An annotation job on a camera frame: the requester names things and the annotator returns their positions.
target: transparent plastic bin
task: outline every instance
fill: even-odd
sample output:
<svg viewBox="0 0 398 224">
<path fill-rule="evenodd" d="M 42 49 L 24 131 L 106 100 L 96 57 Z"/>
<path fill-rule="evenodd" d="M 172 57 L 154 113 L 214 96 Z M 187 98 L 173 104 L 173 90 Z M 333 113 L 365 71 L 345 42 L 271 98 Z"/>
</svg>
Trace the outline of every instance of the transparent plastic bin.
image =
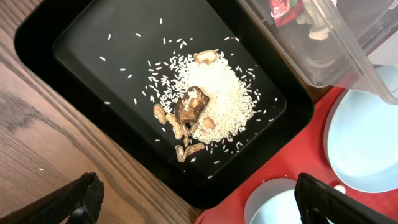
<svg viewBox="0 0 398 224">
<path fill-rule="evenodd" d="M 398 0 L 239 0 L 298 74 L 315 87 L 362 90 L 398 105 Z"/>
</svg>

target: red tablecloth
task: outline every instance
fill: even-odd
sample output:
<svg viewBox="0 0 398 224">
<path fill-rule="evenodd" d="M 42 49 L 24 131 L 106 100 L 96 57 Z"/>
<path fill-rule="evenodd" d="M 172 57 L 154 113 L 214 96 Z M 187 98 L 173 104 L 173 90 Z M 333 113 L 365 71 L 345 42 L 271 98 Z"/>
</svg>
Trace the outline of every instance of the red tablecloth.
<svg viewBox="0 0 398 224">
<path fill-rule="evenodd" d="M 326 184 L 335 185 L 340 182 L 332 171 L 323 150 L 323 130 L 330 108 L 342 91 L 340 88 L 331 89 L 315 105 L 315 114 L 310 124 L 301 133 L 218 206 L 203 212 L 195 224 L 243 224 L 246 200 L 264 180 L 280 177 L 297 180 L 299 173 L 306 172 Z M 345 187 L 348 196 L 398 220 L 398 189 L 386 193 L 369 194 Z"/>
</svg>

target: baking pan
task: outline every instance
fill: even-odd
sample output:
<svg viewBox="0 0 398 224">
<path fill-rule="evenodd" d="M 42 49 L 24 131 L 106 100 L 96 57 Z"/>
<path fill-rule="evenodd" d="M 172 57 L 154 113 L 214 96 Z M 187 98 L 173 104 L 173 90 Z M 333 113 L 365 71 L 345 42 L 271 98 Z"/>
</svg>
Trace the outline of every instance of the baking pan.
<svg viewBox="0 0 398 224">
<path fill-rule="evenodd" d="M 179 38 L 187 45 L 181 48 Z M 196 208 L 219 204 L 313 114 L 310 97 L 236 1 L 44 0 L 21 24 L 15 48 L 29 69 Z M 228 153 L 213 142 L 179 163 L 171 126 L 162 130 L 150 93 L 141 93 L 149 92 L 147 61 L 208 49 L 222 51 L 233 68 L 254 69 L 252 89 L 261 93 L 255 110 L 262 112 L 225 141 Z"/>
</svg>

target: red candy wrapper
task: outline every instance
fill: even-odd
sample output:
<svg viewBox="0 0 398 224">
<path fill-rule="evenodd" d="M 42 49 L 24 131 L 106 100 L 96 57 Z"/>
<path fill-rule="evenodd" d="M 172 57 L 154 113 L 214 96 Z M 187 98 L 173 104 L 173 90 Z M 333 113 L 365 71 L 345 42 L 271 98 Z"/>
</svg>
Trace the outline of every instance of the red candy wrapper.
<svg viewBox="0 0 398 224">
<path fill-rule="evenodd" d="M 269 4 L 278 27 L 294 20 L 303 11 L 302 0 L 270 0 Z"/>
</svg>

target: brown wooden surface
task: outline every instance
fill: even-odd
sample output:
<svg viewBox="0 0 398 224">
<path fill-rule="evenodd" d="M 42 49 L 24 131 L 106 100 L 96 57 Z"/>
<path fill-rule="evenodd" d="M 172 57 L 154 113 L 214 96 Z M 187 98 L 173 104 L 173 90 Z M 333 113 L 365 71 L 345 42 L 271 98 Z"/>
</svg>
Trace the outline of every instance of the brown wooden surface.
<svg viewBox="0 0 398 224">
<path fill-rule="evenodd" d="M 20 63 L 14 33 L 39 2 L 0 0 L 0 217 L 96 172 L 106 189 L 98 223 L 193 223 L 200 210 Z M 327 91 L 306 88 L 315 101 Z"/>
</svg>

